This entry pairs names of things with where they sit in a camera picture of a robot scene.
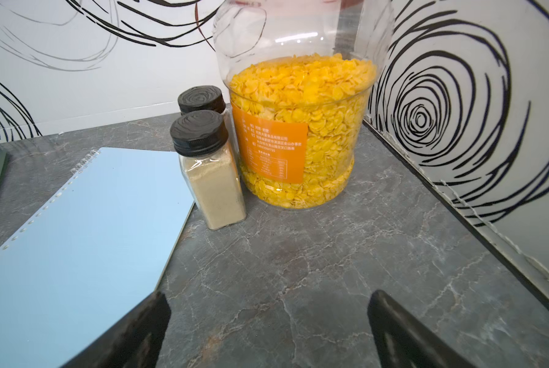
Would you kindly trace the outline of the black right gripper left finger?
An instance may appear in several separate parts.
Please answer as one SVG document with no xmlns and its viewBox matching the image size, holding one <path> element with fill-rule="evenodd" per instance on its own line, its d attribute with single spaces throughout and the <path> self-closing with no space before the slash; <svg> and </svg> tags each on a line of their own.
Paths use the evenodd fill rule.
<svg viewBox="0 0 549 368">
<path fill-rule="evenodd" d="M 64 366 L 155 367 L 170 317 L 165 294 L 155 291 Z"/>
</svg>

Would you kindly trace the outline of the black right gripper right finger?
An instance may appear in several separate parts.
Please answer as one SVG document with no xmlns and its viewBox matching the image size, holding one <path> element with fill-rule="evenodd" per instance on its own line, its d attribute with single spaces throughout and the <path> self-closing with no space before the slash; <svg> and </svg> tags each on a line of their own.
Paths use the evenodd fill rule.
<svg viewBox="0 0 549 368">
<path fill-rule="evenodd" d="M 385 291 L 371 295 L 367 316 L 382 367 L 472 367 Z"/>
</svg>

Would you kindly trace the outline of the light blue spiral notebook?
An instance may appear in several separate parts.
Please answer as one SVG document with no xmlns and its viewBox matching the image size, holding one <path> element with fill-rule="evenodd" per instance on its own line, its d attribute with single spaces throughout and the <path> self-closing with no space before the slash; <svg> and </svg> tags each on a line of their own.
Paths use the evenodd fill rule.
<svg viewBox="0 0 549 368">
<path fill-rule="evenodd" d="M 0 247 L 0 367 L 60 367 L 153 293 L 193 198 L 174 152 L 103 147 Z"/>
</svg>

